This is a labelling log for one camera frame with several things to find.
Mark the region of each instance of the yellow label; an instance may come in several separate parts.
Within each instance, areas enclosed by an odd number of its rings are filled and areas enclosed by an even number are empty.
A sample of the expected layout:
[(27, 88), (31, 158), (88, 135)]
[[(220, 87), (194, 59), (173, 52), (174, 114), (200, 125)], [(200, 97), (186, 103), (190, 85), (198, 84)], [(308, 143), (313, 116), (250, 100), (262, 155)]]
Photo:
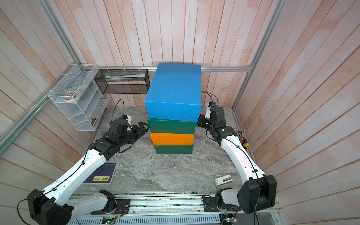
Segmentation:
[(95, 176), (93, 181), (109, 181), (110, 176)]

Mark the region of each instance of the black wire mesh basket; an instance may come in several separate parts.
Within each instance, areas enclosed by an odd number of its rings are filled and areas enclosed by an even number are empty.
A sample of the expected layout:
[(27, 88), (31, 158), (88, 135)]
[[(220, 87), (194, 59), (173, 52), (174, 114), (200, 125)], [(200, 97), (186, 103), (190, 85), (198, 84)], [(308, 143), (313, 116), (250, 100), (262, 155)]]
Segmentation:
[(147, 69), (101, 69), (95, 82), (103, 94), (146, 94), (150, 87)]

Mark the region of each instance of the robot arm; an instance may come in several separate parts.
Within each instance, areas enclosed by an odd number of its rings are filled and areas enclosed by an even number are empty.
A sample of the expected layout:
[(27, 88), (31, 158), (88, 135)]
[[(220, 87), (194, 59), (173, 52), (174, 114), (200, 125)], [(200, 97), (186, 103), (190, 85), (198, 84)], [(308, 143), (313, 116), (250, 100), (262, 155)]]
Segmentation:
[(115, 211), (115, 196), (106, 190), (89, 197), (69, 198), (90, 174), (119, 152), (121, 146), (135, 143), (149, 130), (146, 123), (139, 122), (139, 126), (133, 127), (130, 123), (131, 117), (126, 115), (111, 121), (109, 131), (90, 145), (85, 156), (65, 174), (42, 191), (33, 190), (27, 198), (30, 217), (40, 225), (65, 225), (68, 221), (93, 211)]
[(240, 206), (246, 213), (263, 210), (275, 205), (276, 180), (266, 175), (251, 159), (240, 143), (236, 132), (226, 126), (224, 109), (214, 102), (206, 104), (205, 115), (200, 115), (197, 126), (207, 129), (212, 138), (229, 155), (239, 171), (243, 186), (240, 190), (223, 189), (217, 192), (218, 206)]

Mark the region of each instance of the stack of boxes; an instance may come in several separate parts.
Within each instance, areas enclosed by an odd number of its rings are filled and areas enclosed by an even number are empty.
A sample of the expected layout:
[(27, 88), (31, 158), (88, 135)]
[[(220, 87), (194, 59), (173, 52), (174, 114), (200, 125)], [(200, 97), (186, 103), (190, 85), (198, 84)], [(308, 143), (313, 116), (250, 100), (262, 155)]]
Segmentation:
[(145, 106), (157, 154), (191, 154), (201, 110), (201, 66), (159, 63)]

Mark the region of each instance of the black mounting plate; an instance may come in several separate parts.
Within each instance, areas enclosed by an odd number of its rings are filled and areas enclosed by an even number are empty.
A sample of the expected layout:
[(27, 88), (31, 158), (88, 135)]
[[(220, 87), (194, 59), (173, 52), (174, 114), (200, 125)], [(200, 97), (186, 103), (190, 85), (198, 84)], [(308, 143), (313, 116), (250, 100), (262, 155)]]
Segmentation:
[(220, 212), (219, 208), (217, 207), (217, 199), (216, 197), (203, 197), (204, 202), (204, 211), (205, 212)]
[[(116, 199), (116, 207), (119, 209), (119, 211), (115, 209), (114, 214), (115, 213), (117, 213), (117, 215), (128, 214), (129, 206), (130, 206), (130, 199)], [(103, 214), (104, 212), (102, 211), (91, 212), (91, 215), (103, 215)]]

